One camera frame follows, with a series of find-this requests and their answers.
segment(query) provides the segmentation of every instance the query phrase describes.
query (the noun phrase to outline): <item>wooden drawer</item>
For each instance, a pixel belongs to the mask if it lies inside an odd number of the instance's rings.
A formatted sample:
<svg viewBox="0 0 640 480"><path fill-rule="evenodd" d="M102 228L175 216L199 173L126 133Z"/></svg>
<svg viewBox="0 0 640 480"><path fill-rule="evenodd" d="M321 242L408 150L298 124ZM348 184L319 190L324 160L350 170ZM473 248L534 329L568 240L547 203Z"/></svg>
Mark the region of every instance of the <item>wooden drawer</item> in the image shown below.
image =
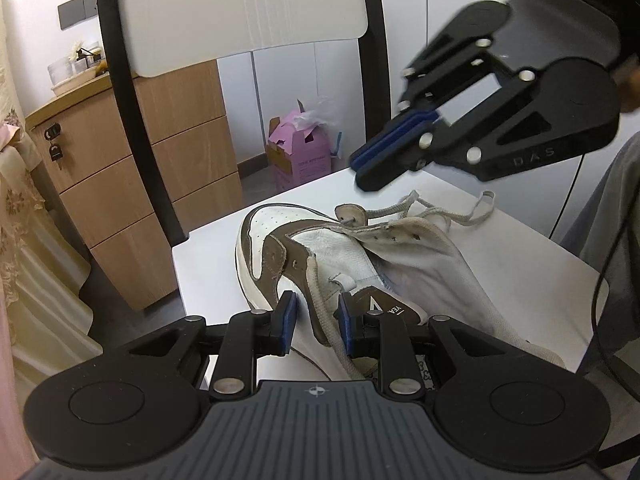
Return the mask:
<svg viewBox="0 0 640 480"><path fill-rule="evenodd" d="M54 123L62 128L55 140L63 153L59 164L51 161L50 144L44 138L44 130ZM111 90L40 124L31 131L31 137L59 193L131 154Z"/></svg>
<svg viewBox="0 0 640 480"><path fill-rule="evenodd" d="M238 170L226 117L169 137L153 150L172 201Z"/></svg>
<svg viewBox="0 0 640 480"><path fill-rule="evenodd" d="M212 182L174 202L185 234L242 208L242 187L237 173Z"/></svg>
<svg viewBox="0 0 640 480"><path fill-rule="evenodd" d="M132 156L76 184L60 198L89 248L153 212Z"/></svg>
<svg viewBox="0 0 640 480"><path fill-rule="evenodd" d="M108 238L91 252L135 310L148 307L178 287L171 247L155 214Z"/></svg>
<svg viewBox="0 0 640 480"><path fill-rule="evenodd" d="M152 144L225 115L215 60L139 77L134 85Z"/></svg>

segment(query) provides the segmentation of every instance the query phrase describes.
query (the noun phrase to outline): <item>sneaker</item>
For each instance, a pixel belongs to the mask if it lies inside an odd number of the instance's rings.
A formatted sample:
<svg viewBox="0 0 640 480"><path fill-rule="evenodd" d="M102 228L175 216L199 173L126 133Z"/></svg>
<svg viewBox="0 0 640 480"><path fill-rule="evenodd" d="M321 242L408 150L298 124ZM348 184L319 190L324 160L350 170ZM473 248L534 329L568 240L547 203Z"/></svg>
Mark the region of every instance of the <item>sneaker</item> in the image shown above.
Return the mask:
<svg viewBox="0 0 640 480"><path fill-rule="evenodd" d="M477 214L484 197L489 207ZM285 290L298 295L292 350L329 380L362 379L376 369L375 360L352 360L345 352L333 316L341 292L350 292L363 313L379 308L407 324L445 314L563 366L556 354L525 341L508 325L446 235L452 221L470 226L486 220L493 199L485 192L470 213L460 215L413 191L386 209L338 206L337 219L295 204L258 206L244 218L236 243L242 292L250 308L265 310L273 310ZM419 210L409 215L412 206ZM443 229L431 221L434 216L444 219Z"/></svg>

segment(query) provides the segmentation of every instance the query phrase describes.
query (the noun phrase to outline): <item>wall socket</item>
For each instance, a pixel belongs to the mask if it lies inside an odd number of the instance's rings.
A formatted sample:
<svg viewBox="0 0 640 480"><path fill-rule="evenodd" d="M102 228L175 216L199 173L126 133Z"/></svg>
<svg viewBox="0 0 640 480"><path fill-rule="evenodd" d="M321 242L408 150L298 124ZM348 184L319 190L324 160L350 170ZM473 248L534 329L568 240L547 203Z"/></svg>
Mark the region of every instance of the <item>wall socket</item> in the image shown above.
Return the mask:
<svg viewBox="0 0 640 480"><path fill-rule="evenodd" d="M97 15L98 5L96 0L70 0L58 6L61 30Z"/></svg>

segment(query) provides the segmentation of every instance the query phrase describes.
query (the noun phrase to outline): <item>gray ribbed panel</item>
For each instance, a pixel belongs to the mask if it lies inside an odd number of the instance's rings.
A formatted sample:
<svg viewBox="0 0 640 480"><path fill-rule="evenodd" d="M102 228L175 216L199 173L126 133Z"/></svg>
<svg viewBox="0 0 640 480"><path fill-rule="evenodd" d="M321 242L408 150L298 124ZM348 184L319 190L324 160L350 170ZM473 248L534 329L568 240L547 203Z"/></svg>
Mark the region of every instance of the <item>gray ribbed panel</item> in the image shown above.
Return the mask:
<svg viewBox="0 0 640 480"><path fill-rule="evenodd" d="M82 472L44 460L26 480L602 480L587 466L529 475L479 464L452 448L416 404L380 397L369 381L270 382L212 407L178 449L146 465Z"/></svg>

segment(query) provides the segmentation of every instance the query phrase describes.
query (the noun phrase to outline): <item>white table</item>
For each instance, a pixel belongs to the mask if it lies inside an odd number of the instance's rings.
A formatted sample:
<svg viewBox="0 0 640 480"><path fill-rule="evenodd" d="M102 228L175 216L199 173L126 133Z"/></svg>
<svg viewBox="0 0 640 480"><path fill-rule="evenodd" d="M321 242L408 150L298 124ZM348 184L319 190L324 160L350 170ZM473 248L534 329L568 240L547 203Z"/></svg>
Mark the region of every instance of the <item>white table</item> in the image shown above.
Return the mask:
<svg viewBox="0 0 640 480"><path fill-rule="evenodd" d="M265 203L300 204L333 217L336 205L358 203L366 209L382 208L412 189L425 200L455 212L468 212L476 200L424 171L407 173L382 192L365 194L354 188L353 173L343 170ZM199 314L208 324L217 324L248 309L236 278L234 250L242 220L254 207L196 229L188 241L174 247L175 271L187 314ZM591 339L591 296L598 273L499 210L479 226L453 224L449 236L496 308L517 332L556 352L567 368L575 371ZM604 283L598 298L598 315L608 291ZM258 360L258 378L322 380L322 375L291 354Z"/></svg>

